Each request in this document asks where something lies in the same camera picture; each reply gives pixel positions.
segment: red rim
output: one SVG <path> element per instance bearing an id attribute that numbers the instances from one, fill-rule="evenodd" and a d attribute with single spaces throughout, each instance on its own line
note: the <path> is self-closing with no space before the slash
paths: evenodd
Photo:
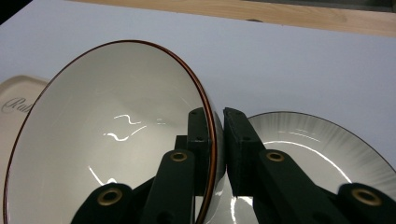
<path id="1" fill-rule="evenodd" d="M 149 45 L 152 46 L 156 49 L 160 49 L 161 51 L 167 53 L 169 56 L 171 56 L 172 58 L 174 58 L 185 70 L 186 72 L 189 74 L 191 80 L 193 81 L 195 87 L 197 88 L 200 96 L 201 96 L 201 100 L 203 102 L 204 105 L 204 111 L 206 114 L 206 120 L 207 120 L 207 127 L 208 127 L 208 131 L 209 131 L 209 137 L 212 141 L 212 146 L 210 148 L 210 162 L 209 162 L 209 176 L 207 179 L 207 183 L 206 183 L 206 192 L 204 195 L 204 199 L 201 205 L 201 209 L 200 212 L 198 214 L 198 217 L 196 218 L 196 222 L 198 224 L 202 224 L 205 221 L 205 217 L 207 214 L 207 211 L 209 209 L 209 205 L 210 205 L 210 201 L 212 198 L 212 194 L 213 194 L 213 190 L 215 187 L 215 179 L 216 179 L 216 165 L 217 165 L 217 156 L 218 156 L 218 152 L 217 152 L 217 142 L 216 142 L 216 127 L 215 127 L 215 119 L 212 113 L 212 108 L 210 106 L 209 103 L 209 99 L 205 94 L 205 90 L 204 87 L 202 86 L 201 82 L 199 81 L 198 77 L 192 72 L 192 70 L 187 66 L 187 64 L 185 62 L 183 62 L 175 53 L 173 53 L 172 51 L 170 51 L 169 49 L 166 49 L 162 46 L 147 42 L 147 41 L 143 41 L 143 40 L 119 40 L 119 41 L 113 41 L 113 42 L 109 42 L 103 45 L 100 45 L 96 48 L 90 49 L 86 52 L 84 52 L 83 54 L 79 55 L 76 59 L 74 59 L 71 63 L 69 63 L 67 66 L 65 66 L 47 85 L 47 87 L 40 93 L 40 95 L 38 96 L 37 100 L 35 101 L 35 103 L 33 104 L 32 109 L 29 111 L 29 113 L 26 116 L 26 119 L 24 120 L 21 129 L 18 133 L 18 136 L 16 138 L 14 147 L 12 148 L 11 151 L 11 155 L 10 155 L 10 159 L 8 162 L 8 166 L 7 166 L 7 173 L 6 173 L 6 180 L 5 180 L 5 186 L 4 186 L 4 198 L 3 198 L 3 220 L 4 223 L 7 224 L 7 187 L 8 187 L 8 180 L 9 180 L 9 173 L 10 173 L 10 168 L 11 168 L 11 164 L 12 164 L 12 160 L 14 157 L 14 152 L 15 152 L 15 147 L 19 141 L 19 138 L 21 136 L 21 131 L 23 130 L 23 127 L 26 123 L 26 120 L 28 120 L 28 118 L 30 117 L 30 113 L 33 110 L 33 108 L 35 107 L 36 102 L 41 98 L 41 96 L 46 92 L 48 86 L 72 63 L 74 63 L 76 60 L 78 60 L 79 58 L 83 57 L 84 55 L 90 53 L 91 51 L 94 51 L 96 49 L 99 49 L 101 47 L 104 46 L 108 46 L 108 45 L 112 45 L 112 44 L 119 44 L 119 43 L 137 43 L 137 44 L 143 44 L 143 45 Z"/>

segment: wooden surface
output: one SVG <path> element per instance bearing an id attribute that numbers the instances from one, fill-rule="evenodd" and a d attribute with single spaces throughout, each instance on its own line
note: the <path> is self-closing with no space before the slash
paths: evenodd
<path id="1" fill-rule="evenodd" d="M 303 7 L 240 0 L 72 0 L 324 30 L 396 37 L 396 13 Z"/>

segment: dish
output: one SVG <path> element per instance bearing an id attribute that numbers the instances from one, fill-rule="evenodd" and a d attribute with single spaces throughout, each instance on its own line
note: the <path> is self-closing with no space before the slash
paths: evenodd
<path id="1" fill-rule="evenodd" d="M 15 76 L 0 84 L 0 188 L 4 188 L 9 156 L 18 132 L 35 99 L 48 81 L 38 77 Z"/>
<path id="2" fill-rule="evenodd" d="M 271 112 L 249 118 L 268 149 L 285 151 L 315 184 L 336 193 L 340 185 L 360 182 L 396 200 L 396 174 L 367 143 L 326 119 L 295 112 Z M 213 223 L 258 223 L 251 197 L 232 195 L 228 179 Z"/>
<path id="3" fill-rule="evenodd" d="M 203 218 L 217 178 L 219 128 L 198 78 L 149 42 L 116 41 L 82 54 L 50 82 L 23 125 L 7 173 L 6 222 L 69 223 L 101 185 L 136 188 L 155 176 L 198 107 L 213 142 L 206 195 L 196 205 Z"/>

